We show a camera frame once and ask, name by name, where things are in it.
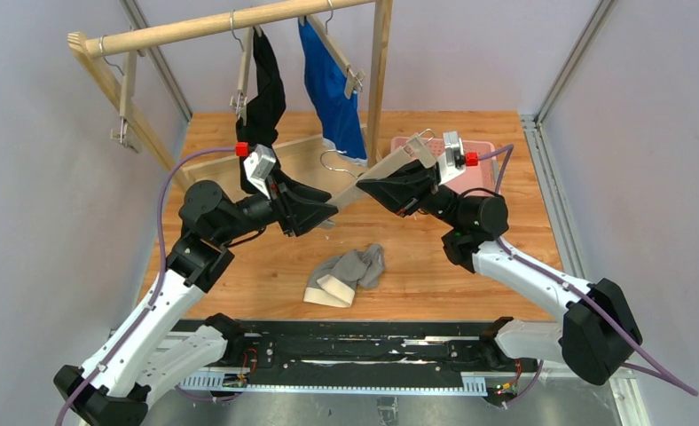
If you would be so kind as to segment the wooden hanger of grey underwear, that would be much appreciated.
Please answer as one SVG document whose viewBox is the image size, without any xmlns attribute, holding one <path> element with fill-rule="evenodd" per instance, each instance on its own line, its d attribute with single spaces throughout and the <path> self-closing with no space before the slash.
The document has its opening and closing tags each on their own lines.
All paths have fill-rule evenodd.
<svg viewBox="0 0 699 426">
<path fill-rule="evenodd" d="M 432 154 L 428 142 L 435 137 L 436 134 L 431 129 L 413 134 L 402 146 L 390 152 L 359 177 L 355 177 L 349 185 L 341 189 L 338 194 L 333 195 L 327 204 L 342 211 L 349 205 L 368 198 L 369 195 L 357 187 L 358 182 L 387 178 L 413 160 L 419 160 L 426 167 L 433 166 L 436 163 L 436 156 Z"/>
</svg>

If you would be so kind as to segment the grey underwear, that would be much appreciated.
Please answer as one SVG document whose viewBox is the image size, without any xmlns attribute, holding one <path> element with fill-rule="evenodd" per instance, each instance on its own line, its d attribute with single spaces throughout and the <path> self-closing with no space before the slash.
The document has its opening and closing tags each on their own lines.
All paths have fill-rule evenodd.
<svg viewBox="0 0 699 426">
<path fill-rule="evenodd" d="M 303 301 L 349 308 L 354 302 L 357 289 L 377 288 L 385 270 L 384 249 L 380 244 L 332 256 L 310 273 Z"/>
</svg>

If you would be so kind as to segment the black underwear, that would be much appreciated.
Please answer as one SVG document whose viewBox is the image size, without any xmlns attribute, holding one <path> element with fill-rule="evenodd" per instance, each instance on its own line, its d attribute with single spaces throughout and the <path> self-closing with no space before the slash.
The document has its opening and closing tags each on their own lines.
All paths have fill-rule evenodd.
<svg viewBox="0 0 699 426">
<path fill-rule="evenodd" d="M 278 60 L 264 32 L 254 32 L 252 56 L 257 95 L 247 102 L 245 119 L 236 122 L 237 141 L 249 146 L 272 147 L 278 138 L 277 126 L 287 105 Z"/>
</svg>

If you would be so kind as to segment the wooden hanger of black underwear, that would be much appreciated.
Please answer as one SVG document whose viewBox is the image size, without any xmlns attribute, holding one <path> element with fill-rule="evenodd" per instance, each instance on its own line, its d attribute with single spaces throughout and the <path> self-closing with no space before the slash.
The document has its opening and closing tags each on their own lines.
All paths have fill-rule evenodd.
<svg viewBox="0 0 699 426">
<path fill-rule="evenodd" d="M 254 34 L 261 34 L 262 31 L 258 26 L 248 27 L 244 38 L 237 36 L 234 28 L 234 13 L 231 11 L 230 30 L 232 37 L 239 43 L 240 66 L 237 79 L 237 87 L 235 93 L 231 96 L 230 107 L 238 120 L 242 120 L 243 124 L 247 123 L 247 90 L 250 76 L 251 60 L 253 59 L 253 37 Z"/>
</svg>

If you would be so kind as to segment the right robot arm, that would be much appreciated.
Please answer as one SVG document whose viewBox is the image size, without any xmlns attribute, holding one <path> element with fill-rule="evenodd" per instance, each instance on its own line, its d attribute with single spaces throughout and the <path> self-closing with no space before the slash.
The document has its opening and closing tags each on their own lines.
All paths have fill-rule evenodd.
<svg viewBox="0 0 699 426">
<path fill-rule="evenodd" d="M 420 211 L 449 225 L 442 243 L 452 264 L 511 288 L 551 316 L 550 323 L 498 320 L 490 339 L 505 358 L 561 362 L 601 385 L 641 351 L 643 338 L 620 286 L 572 276 L 508 243 L 500 193 L 484 187 L 458 193 L 442 184 L 436 167 L 418 161 L 356 186 L 399 217 Z"/>
</svg>

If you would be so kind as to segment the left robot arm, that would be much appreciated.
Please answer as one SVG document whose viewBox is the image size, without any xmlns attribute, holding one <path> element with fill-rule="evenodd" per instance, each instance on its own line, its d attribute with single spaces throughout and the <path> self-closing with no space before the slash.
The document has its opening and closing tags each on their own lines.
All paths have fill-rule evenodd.
<svg viewBox="0 0 699 426">
<path fill-rule="evenodd" d="M 215 181 L 193 184 L 179 210 L 181 237 L 161 261 L 144 298 L 90 358 L 56 373 L 63 408 L 90 425 L 139 425 L 162 396 L 198 369 L 220 359 L 239 359 L 244 332 L 223 314 L 207 318 L 161 355 L 155 352 L 221 278 L 234 259 L 233 245 L 273 223 L 288 236 L 301 236 L 337 213 L 331 197 L 281 171 L 265 179 L 264 191 L 239 201 Z"/>
</svg>

